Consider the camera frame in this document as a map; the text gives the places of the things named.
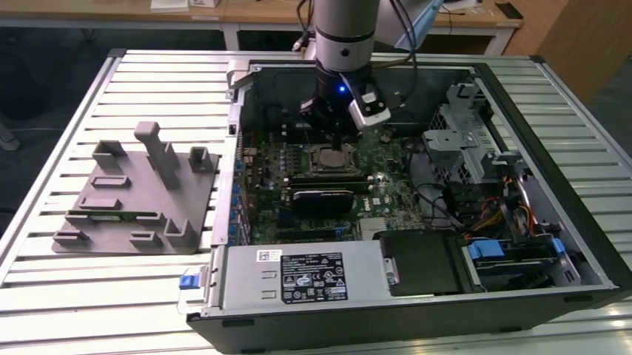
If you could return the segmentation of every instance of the blue latch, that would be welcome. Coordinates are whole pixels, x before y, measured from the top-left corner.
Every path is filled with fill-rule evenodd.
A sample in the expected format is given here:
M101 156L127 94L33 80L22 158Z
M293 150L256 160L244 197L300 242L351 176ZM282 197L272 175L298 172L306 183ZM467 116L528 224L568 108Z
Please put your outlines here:
M502 244L498 240L477 240L468 246L471 258L473 260L480 257L504 257Z
M200 288L200 274L181 276L181 290L196 290Z
M554 238L554 248L555 248L555 251L558 252L558 255L563 255L566 253L564 244L560 238Z

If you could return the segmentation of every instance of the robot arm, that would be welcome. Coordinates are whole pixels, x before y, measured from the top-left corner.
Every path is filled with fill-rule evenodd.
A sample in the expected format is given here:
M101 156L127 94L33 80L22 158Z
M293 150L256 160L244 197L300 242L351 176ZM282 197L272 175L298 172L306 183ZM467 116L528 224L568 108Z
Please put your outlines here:
M443 0L404 0L413 15L413 31L396 17L397 0L316 0L316 76L313 98L301 106L301 116L325 135L335 148L359 130L385 122L391 110L373 79L371 58L376 38L411 49L408 36L423 43Z

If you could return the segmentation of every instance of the warning label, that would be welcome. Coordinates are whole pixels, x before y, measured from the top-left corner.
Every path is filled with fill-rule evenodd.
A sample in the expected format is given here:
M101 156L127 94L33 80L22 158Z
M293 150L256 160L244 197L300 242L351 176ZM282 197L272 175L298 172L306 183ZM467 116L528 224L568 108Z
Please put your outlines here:
M348 300L343 253L284 255L281 258L286 304Z

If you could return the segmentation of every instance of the white table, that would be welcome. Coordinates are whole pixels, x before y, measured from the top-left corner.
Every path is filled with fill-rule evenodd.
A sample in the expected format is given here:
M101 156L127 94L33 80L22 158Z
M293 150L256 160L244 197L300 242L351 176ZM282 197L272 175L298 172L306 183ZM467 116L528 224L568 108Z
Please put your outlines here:
M178 313L178 279L209 262L213 231L192 256L57 254L53 233L95 167L101 139L127 142L139 120L159 122L180 152L226 151L226 68L290 53L134 51L107 59L0 241L0 354L217 354ZM377 60L393 55L376 55ZM547 65L526 57L420 56L485 61L626 260L632 261L632 163ZM500 126L502 136L510 138ZM229 160L221 160L221 171ZM214 224L217 193L206 226ZM289 354L628 354L632 306L579 311L531 331L389 342Z

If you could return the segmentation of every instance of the floor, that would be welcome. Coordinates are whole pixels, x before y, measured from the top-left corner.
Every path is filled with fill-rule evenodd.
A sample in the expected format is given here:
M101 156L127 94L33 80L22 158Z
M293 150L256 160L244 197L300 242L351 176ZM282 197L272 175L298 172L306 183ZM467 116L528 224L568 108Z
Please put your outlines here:
M245 50L285 50L293 33L241 34ZM224 50L222 34L192 30L63 30L0 28L0 55L19 55L45 88L47 109L19 121L0 116L22 141L17 152L0 151L0 236L33 182L41 173L63 129L83 99L111 48L161 50ZM632 122L632 61L618 72L588 108L618 142L632 153L627 140Z

